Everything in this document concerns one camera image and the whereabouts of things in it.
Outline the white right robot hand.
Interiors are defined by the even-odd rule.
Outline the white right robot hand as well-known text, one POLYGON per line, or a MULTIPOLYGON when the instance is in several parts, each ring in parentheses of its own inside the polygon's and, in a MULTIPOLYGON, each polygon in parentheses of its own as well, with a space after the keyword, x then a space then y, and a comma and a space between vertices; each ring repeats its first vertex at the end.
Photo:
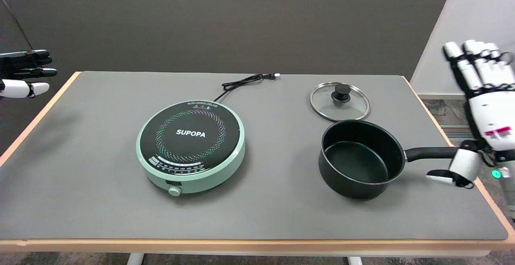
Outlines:
POLYGON ((433 170, 432 181, 469 188, 482 164, 505 188, 514 187, 514 54, 495 43, 467 40, 445 43, 443 55, 464 92, 473 140, 456 151, 449 168, 433 170))

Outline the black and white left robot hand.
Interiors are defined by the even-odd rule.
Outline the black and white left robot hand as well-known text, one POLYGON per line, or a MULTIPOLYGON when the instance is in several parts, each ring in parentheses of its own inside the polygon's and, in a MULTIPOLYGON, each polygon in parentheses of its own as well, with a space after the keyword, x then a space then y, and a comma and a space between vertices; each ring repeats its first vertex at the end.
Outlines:
POLYGON ((33 99, 50 89, 47 82, 28 82, 27 79, 50 78, 57 70, 45 68, 52 63, 46 49, 2 53, 0 55, 0 96, 2 98, 33 99))

